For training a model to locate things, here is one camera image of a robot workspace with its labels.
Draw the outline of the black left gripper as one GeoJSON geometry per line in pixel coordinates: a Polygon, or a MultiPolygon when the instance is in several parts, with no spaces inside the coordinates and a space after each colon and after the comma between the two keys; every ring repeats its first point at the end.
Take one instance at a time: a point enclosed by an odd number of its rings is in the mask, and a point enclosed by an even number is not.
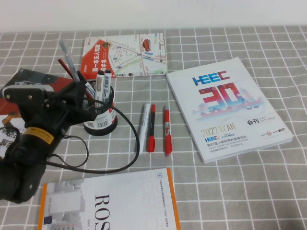
{"type": "Polygon", "coordinates": [[[71,71],[74,82],[59,92],[47,92],[44,106],[51,115],[51,126],[56,130],[68,130],[72,125],[93,121],[98,115],[94,100],[85,96],[87,80],[78,70],[71,71]]]}

